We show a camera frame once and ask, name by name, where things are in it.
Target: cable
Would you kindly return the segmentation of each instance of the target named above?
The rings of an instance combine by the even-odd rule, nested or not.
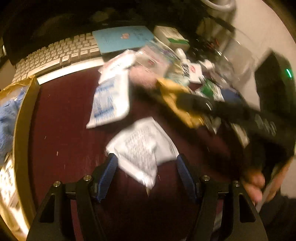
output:
[[[230,12],[236,8],[235,0],[229,0],[229,2],[225,5],[218,5],[218,4],[212,3],[209,0],[201,0],[201,2],[203,2],[208,7],[218,10],[218,11],[221,11],[221,12]]]

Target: cardboard box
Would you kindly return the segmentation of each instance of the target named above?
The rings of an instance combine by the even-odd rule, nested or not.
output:
[[[13,98],[12,95],[24,86],[28,88],[15,123],[12,153],[7,155],[7,160],[2,167],[3,171],[3,169],[7,170],[7,165],[10,165],[14,173],[16,192],[13,202],[10,202],[8,206],[2,196],[0,197],[0,226],[11,240],[20,241],[26,240],[28,230],[36,215],[28,173],[28,142],[31,118],[40,85],[35,76],[30,76],[7,86],[0,92],[0,104],[3,104],[7,99]]]
[[[153,33],[161,42],[172,50],[180,48],[186,52],[190,48],[188,40],[183,38],[175,28],[155,26]]]

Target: metal screw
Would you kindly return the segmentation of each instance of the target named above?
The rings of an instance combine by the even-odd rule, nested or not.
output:
[[[61,185],[61,182],[60,182],[60,181],[55,181],[55,182],[54,182],[54,187],[55,187],[55,188],[57,188],[59,185]]]
[[[91,175],[85,175],[84,177],[83,177],[83,180],[85,180],[85,181],[89,181],[89,180],[91,180]]]
[[[203,175],[203,176],[202,176],[202,179],[203,179],[205,182],[207,182],[207,181],[210,180],[210,177],[209,177],[208,175]]]
[[[239,181],[234,181],[233,184],[234,184],[236,187],[239,187]]]

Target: blue cloth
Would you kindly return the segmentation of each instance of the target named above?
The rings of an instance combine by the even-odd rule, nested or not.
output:
[[[5,156],[12,150],[13,133],[18,111],[22,104],[26,90],[21,89],[17,98],[10,99],[0,106],[0,164],[2,165]]]

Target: human hand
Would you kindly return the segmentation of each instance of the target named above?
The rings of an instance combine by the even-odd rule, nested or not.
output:
[[[276,192],[280,189],[283,180],[288,172],[290,164],[292,162],[292,158],[287,162],[287,164],[281,169],[281,171],[274,177],[272,181],[272,187],[270,192],[266,198],[265,202],[271,201]],[[252,202],[257,204],[262,201],[262,191],[261,189],[265,185],[265,178],[261,171],[256,169],[250,169],[244,174],[244,178],[242,180],[244,188],[246,189],[248,195],[250,196]]]

